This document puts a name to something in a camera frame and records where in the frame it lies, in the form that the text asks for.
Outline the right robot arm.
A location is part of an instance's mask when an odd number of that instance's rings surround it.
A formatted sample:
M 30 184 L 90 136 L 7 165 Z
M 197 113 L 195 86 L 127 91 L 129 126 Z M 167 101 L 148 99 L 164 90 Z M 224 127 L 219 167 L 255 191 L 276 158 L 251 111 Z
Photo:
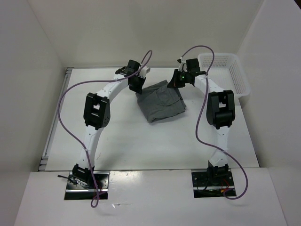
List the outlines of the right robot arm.
M 206 180 L 211 185 L 217 185 L 229 172 L 225 152 L 228 150 L 230 127 L 236 117 L 234 93 L 232 90 L 221 88 L 209 78 L 206 71 L 201 71 L 198 59 L 183 60 L 179 58 L 177 61 L 180 65 L 174 70 L 167 87 L 182 88 L 189 83 L 205 95 L 206 99 L 202 104 L 201 111 L 206 110 L 207 122 L 214 130 L 214 144 L 203 143 L 214 148 L 208 161 Z

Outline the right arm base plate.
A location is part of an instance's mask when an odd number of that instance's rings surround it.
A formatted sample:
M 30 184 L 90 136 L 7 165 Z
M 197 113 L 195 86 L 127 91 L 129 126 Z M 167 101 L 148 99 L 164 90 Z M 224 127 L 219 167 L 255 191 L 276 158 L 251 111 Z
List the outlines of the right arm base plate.
M 223 197 L 225 192 L 228 197 L 236 197 L 234 180 L 229 170 L 221 178 L 209 179 L 208 173 L 203 170 L 191 171 L 194 198 Z

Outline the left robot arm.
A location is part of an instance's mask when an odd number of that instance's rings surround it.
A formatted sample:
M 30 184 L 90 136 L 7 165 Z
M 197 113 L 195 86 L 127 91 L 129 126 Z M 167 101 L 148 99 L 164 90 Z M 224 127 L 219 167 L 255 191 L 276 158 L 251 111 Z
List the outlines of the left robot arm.
M 141 94 L 146 75 L 150 70 L 137 61 L 129 60 L 127 66 L 115 72 L 112 82 L 96 93 L 87 94 L 83 115 L 86 126 L 84 147 L 79 161 L 72 169 L 73 177 L 83 188 L 94 187 L 92 172 L 95 167 L 95 153 L 100 135 L 111 119 L 110 104 L 125 88 Z

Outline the grey shorts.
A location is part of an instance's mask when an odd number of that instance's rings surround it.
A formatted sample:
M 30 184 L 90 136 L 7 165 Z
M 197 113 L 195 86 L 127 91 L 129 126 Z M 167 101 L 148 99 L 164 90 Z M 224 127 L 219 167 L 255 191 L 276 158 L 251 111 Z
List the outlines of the grey shorts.
M 184 113 L 186 104 L 177 88 L 168 88 L 168 82 L 163 80 L 142 89 L 136 94 L 137 104 L 148 123 Z

